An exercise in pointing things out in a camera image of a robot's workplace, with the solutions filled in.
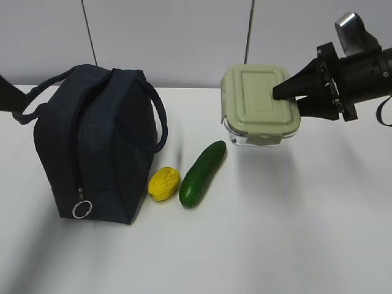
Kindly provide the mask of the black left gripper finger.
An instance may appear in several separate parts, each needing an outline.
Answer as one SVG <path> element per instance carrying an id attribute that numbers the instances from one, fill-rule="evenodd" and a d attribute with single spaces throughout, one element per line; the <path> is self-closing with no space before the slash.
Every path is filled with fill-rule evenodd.
<path id="1" fill-rule="evenodd" d="M 23 112 L 26 109 L 26 94 L 0 76 L 0 110 Z"/>

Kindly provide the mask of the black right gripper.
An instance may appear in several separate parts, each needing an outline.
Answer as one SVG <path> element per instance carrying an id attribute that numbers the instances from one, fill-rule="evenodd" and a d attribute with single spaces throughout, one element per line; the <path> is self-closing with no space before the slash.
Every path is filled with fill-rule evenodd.
<path id="1" fill-rule="evenodd" d="M 296 101 L 302 117 L 344 121 L 358 119 L 355 105 L 391 94 L 391 49 L 338 58 L 334 45 L 317 47 L 297 74 L 273 88 L 273 99 Z"/>

